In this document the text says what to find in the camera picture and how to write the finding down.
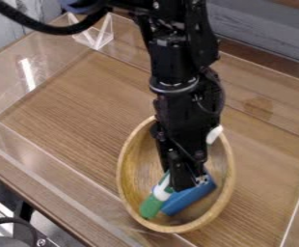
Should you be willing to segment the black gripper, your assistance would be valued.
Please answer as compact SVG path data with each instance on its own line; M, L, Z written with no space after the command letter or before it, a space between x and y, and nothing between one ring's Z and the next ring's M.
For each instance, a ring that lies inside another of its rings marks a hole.
M193 162L206 159L206 138L220 126L221 83L216 75L198 75L184 84L165 84L150 79L154 118L164 135L156 137L162 171L169 172L169 186L176 192L197 185ZM189 157L172 149L170 141Z

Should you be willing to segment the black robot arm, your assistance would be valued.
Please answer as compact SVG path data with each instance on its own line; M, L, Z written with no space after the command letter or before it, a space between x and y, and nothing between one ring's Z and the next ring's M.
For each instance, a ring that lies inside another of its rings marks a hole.
M45 24L0 0L0 14L26 28L55 36L90 28L116 8L130 13L150 60L149 89L156 139L168 187L182 191L204 181L206 146L220 127L225 93L210 65L218 59L205 0L58 0L85 18L69 26Z

